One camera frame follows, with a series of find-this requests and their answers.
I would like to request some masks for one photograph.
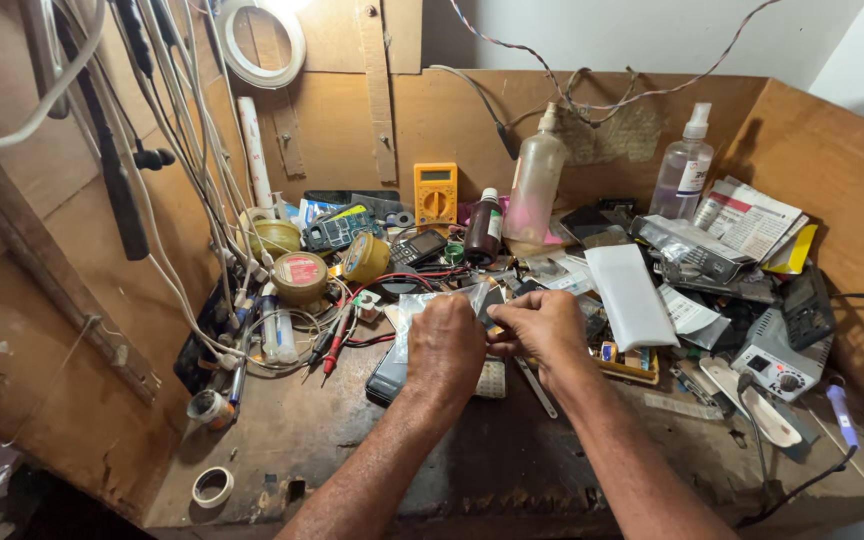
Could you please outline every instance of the white pipe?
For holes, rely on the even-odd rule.
[[[252,190],[255,192],[255,205],[260,209],[271,210],[275,206],[272,187],[269,185],[269,171],[265,168],[265,155],[262,153],[262,135],[258,131],[256,102],[251,97],[240,97],[239,121],[246,140],[248,170],[251,171]]]

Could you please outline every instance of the roll of tape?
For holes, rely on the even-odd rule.
[[[225,480],[225,485],[222,486],[219,494],[209,498],[203,497],[202,490],[209,487],[208,484],[210,482],[221,482],[222,478]],[[199,474],[198,478],[196,478],[195,484],[192,485],[192,500],[203,509],[214,509],[222,505],[229,498],[233,493],[234,485],[235,478],[233,478],[233,474],[229,472],[229,469],[225,467],[212,467]]]
[[[242,49],[235,41],[234,33],[235,14],[242,8],[257,8],[282,23],[282,28],[285,29],[285,33],[289,37],[289,44],[292,46],[292,58],[288,65],[281,69],[262,69],[242,54]],[[303,27],[299,24],[299,19],[287,7],[271,0],[228,0],[222,4],[222,10],[215,21],[215,26],[219,33],[219,46],[222,47],[225,63],[243,81],[254,87],[281,89],[299,75],[299,71],[306,61],[306,35],[303,33]]]
[[[399,212],[395,215],[395,227],[402,227],[402,229],[412,227],[416,224],[416,216],[412,215],[412,212]]]

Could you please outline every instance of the wooden wall panel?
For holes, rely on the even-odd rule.
[[[176,8],[182,0],[171,1]],[[206,100],[245,189],[237,117],[225,82],[216,79],[218,66],[202,20],[194,17],[201,79],[212,81]],[[14,3],[0,2],[0,135],[15,129],[37,101],[17,21]],[[167,146],[138,92],[117,31],[106,36],[100,54],[145,146]],[[194,107],[192,115],[197,117]],[[66,323],[0,240],[0,439],[11,440],[34,413],[15,447],[138,522],[187,423],[188,394],[172,374],[172,363],[188,326],[150,262],[125,260],[102,178],[71,118],[47,119],[29,140],[1,151],[0,159],[11,164],[7,172],[36,213],[48,216],[46,227],[78,274],[114,318],[122,319],[120,330],[162,377],[157,400],[146,406],[87,342],[57,374],[79,330]],[[214,172],[214,163],[210,169]],[[147,172],[145,178],[166,251],[198,309],[218,273],[203,210],[179,165]]]
[[[551,81],[539,71],[466,73],[482,87],[503,121],[545,103],[554,90]],[[564,82],[570,73],[557,75]],[[670,88],[689,78],[643,75],[637,88],[640,92]],[[764,85],[762,78],[708,77],[681,92],[640,100],[594,131],[570,123],[573,133],[581,135],[576,137],[582,141],[577,150],[588,153],[592,148],[598,162],[565,167],[559,186],[560,203],[580,205],[598,197],[633,196],[647,208],[666,145],[682,138],[693,104],[713,104],[705,140],[722,154]],[[586,102],[612,103],[627,86],[628,76],[624,73],[594,73],[576,83],[573,96]],[[236,92],[255,98],[260,122],[272,121],[268,90],[239,84]],[[304,73],[289,85],[289,94],[302,129],[306,177],[286,179],[281,167],[270,160],[272,187],[284,190],[293,201],[298,201],[304,190],[384,189],[372,157],[375,148],[365,75]],[[403,200],[412,200],[412,166],[416,163],[458,164],[461,200],[476,200],[488,187],[497,188],[500,194],[509,193],[515,162],[505,152],[482,101],[467,83],[450,73],[425,69],[417,76],[392,76],[391,94]],[[534,135],[544,109],[542,106],[514,126],[515,146]],[[270,146],[274,142],[274,132],[263,129],[267,159],[277,150]],[[625,153],[609,150],[610,145]]]
[[[390,73],[419,73],[423,43],[423,0],[375,0],[385,13],[386,46]],[[305,34],[305,71],[365,73],[362,39],[356,0],[309,0],[295,12]],[[258,43],[273,34],[275,24],[269,16],[251,20]]]
[[[837,291],[864,292],[864,118],[770,80],[721,170],[813,216],[811,257]],[[833,303],[834,363],[864,390],[864,300]]]

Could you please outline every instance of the human hand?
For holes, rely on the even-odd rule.
[[[403,393],[429,398],[456,415],[473,397],[486,360],[486,330],[463,294],[433,298],[409,327]]]
[[[490,333],[488,353],[494,357],[532,357],[538,378],[553,394],[561,383],[597,373],[589,357],[585,317],[572,294],[535,290],[508,303],[490,305],[488,316],[502,331]]]

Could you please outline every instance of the multimeter display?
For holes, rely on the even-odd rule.
[[[449,180],[452,178],[452,171],[420,171],[418,178],[420,180]]]
[[[389,259],[393,263],[412,266],[446,249],[447,245],[449,242],[437,230],[429,229],[391,246]]]

